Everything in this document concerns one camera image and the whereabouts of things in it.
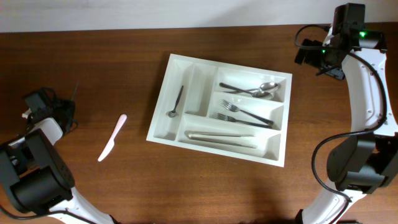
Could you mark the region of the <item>small steel teaspoon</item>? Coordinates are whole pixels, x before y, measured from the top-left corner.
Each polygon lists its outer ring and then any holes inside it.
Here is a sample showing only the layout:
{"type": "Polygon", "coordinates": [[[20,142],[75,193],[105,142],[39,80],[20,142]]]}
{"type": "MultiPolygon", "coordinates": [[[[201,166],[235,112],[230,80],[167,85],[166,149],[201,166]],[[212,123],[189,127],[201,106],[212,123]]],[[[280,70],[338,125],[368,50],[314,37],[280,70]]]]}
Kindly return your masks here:
{"type": "Polygon", "coordinates": [[[79,82],[76,83],[73,93],[72,93],[72,97],[71,97],[71,101],[75,101],[75,97],[76,97],[76,93],[78,91],[78,87],[79,87],[79,82]]]}
{"type": "Polygon", "coordinates": [[[184,88],[184,86],[181,86],[180,91],[179,91],[178,96],[177,96],[177,99],[175,101],[175,106],[174,106],[173,110],[168,112],[168,117],[169,118],[174,118],[177,115],[177,106],[178,106],[178,104],[180,102],[180,99],[181,99],[181,96],[182,96],[182,93],[183,93],[183,88],[184,88]]]}

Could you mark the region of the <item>large steel spoon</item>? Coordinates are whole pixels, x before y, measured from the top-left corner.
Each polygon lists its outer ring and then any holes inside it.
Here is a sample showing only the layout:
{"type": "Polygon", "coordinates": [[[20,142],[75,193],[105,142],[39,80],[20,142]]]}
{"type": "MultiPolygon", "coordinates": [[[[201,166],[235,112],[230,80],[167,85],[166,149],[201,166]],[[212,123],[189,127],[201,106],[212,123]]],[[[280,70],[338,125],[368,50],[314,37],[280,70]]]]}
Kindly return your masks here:
{"type": "Polygon", "coordinates": [[[256,91],[243,90],[243,89],[240,89],[240,88],[237,88],[235,86],[231,86],[231,85],[228,85],[225,83],[219,83],[219,86],[223,87],[223,88],[227,88],[229,90],[234,90],[234,91],[238,91],[241,93],[247,93],[247,94],[251,95],[253,98],[263,98],[266,100],[271,100],[274,97],[274,95],[272,93],[269,93],[264,90],[256,90],[256,91]]]}
{"type": "MultiPolygon", "coordinates": [[[[227,88],[230,90],[233,90],[235,92],[241,93],[242,90],[238,90],[236,87],[233,87],[231,85],[227,85],[225,83],[219,83],[220,87],[223,88],[227,88]]],[[[267,92],[273,92],[276,91],[276,89],[278,89],[279,84],[276,82],[266,82],[261,84],[258,88],[251,88],[251,89],[247,89],[246,91],[254,91],[254,90],[259,90],[259,91],[267,91],[267,92]]]]}

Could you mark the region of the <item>pink plastic knife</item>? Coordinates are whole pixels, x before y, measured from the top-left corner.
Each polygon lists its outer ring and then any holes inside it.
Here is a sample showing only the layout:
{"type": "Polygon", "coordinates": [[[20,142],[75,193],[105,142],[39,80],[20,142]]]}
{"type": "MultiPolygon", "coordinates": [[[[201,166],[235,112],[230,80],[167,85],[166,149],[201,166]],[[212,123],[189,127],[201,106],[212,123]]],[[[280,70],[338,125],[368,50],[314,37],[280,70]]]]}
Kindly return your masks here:
{"type": "Polygon", "coordinates": [[[120,130],[123,127],[123,125],[126,122],[126,120],[127,120],[127,115],[126,114],[122,114],[119,117],[119,119],[118,119],[118,121],[117,121],[117,123],[116,123],[116,125],[114,127],[114,130],[113,130],[113,132],[112,132],[107,144],[105,145],[102,153],[100,154],[100,156],[98,158],[98,162],[103,161],[108,156],[108,154],[113,150],[113,147],[115,145],[115,141],[114,140],[115,140],[116,136],[118,135],[118,133],[120,132],[120,130]]]}

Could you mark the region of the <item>white cutlery tray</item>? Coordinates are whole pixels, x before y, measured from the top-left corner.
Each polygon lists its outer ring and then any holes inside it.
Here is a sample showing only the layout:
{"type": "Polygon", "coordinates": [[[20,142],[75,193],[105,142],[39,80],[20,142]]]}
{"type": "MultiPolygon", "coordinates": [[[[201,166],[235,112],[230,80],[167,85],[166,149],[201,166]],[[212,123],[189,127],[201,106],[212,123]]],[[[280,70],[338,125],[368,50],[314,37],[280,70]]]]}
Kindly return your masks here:
{"type": "Polygon", "coordinates": [[[147,133],[147,141],[196,151],[208,152],[247,161],[283,167],[287,142],[292,74],[215,62],[172,54],[164,74],[157,104],[147,133]],[[279,84],[270,92],[273,99],[253,98],[219,86],[225,83],[247,90],[266,82],[279,84]],[[184,86],[177,115],[173,110],[181,86],[184,86]],[[242,121],[266,124],[242,112],[234,113],[221,106],[226,100],[238,108],[274,122],[271,129],[211,118],[213,113],[232,116],[242,121]],[[255,149],[191,140],[186,131],[251,134],[245,143],[255,149]]]}

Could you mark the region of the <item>steel fork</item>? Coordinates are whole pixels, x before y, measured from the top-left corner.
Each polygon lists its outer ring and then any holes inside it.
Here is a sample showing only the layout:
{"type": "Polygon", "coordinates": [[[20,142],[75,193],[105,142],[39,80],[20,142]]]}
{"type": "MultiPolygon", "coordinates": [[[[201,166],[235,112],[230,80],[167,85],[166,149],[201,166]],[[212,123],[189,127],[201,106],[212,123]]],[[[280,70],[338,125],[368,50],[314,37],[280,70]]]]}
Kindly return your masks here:
{"type": "Polygon", "coordinates": [[[213,113],[210,115],[210,117],[214,118],[214,119],[219,119],[222,121],[227,121],[227,122],[232,122],[232,123],[241,123],[241,124],[246,124],[246,125],[255,126],[255,127],[259,127],[259,128],[267,128],[267,129],[272,128],[272,126],[268,125],[268,124],[259,124],[259,123],[252,123],[249,121],[242,121],[242,120],[236,119],[232,116],[228,116],[228,115],[221,114],[221,113],[213,113]]]}
{"type": "Polygon", "coordinates": [[[255,119],[259,120],[259,121],[262,121],[263,123],[266,123],[268,125],[273,125],[274,124],[274,122],[272,120],[269,120],[269,119],[260,117],[258,115],[252,114],[252,113],[250,113],[248,111],[242,110],[242,109],[238,108],[236,105],[234,105],[234,104],[232,104],[232,103],[230,103],[230,102],[228,102],[226,100],[221,100],[221,106],[224,107],[225,109],[227,109],[228,111],[232,111],[234,113],[242,112],[242,113],[244,113],[246,115],[249,115],[249,116],[251,116],[251,117],[253,117],[253,118],[255,118],[255,119]]]}

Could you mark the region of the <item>steel serrated tongs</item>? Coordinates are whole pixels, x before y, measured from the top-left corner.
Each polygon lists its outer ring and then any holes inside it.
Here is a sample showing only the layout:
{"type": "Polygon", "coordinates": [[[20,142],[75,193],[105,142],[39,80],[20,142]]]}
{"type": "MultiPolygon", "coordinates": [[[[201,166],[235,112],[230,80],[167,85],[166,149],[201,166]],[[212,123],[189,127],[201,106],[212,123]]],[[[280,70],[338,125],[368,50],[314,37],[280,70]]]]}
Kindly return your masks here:
{"type": "Polygon", "coordinates": [[[246,138],[254,138],[251,134],[233,134],[233,133],[212,133],[202,131],[186,131],[187,138],[196,141],[211,142],[217,144],[224,144],[229,146],[238,146],[255,149],[257,146],[245,143],[246,138]]]}

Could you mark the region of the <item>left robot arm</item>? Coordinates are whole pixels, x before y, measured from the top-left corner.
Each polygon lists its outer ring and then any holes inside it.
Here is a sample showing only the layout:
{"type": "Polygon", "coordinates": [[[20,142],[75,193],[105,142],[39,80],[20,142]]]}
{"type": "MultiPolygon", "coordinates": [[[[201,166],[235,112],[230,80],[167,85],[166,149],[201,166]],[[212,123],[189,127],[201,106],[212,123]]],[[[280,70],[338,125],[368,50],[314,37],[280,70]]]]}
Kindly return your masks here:
{"type": "Polygon", "coordinates": [[[51,217],[66,224],[116,223],[77,191],[71,170],[55,149],[55,143],[78,126],[75,102],[58,98],[46,87],[25,95],[24,101],[27,129],[1,144],[1,186],[21,214],[4,208],[1,212],[15,220],[51,217]]]}

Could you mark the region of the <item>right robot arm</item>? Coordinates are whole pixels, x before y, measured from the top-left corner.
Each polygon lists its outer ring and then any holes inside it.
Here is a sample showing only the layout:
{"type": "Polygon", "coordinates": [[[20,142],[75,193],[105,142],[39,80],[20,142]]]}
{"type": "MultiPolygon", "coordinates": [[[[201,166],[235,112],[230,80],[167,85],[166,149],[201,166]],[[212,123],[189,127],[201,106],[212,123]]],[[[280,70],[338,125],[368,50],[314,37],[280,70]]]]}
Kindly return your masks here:
{"type": "Polygon", "coordinates": [[[335,9],[325,26],[324,41],[297,44],[297,64],[318,69],[319,75],[346,80],[351,107],[351,130],[328,155],[327,181],[310,206],[298,212],[296,223],[339,223],[346,211],[397,175],[397,122],[394,118],[385,66],[387,44],[382,32],[365,27],[364,4],[335,9]]]}

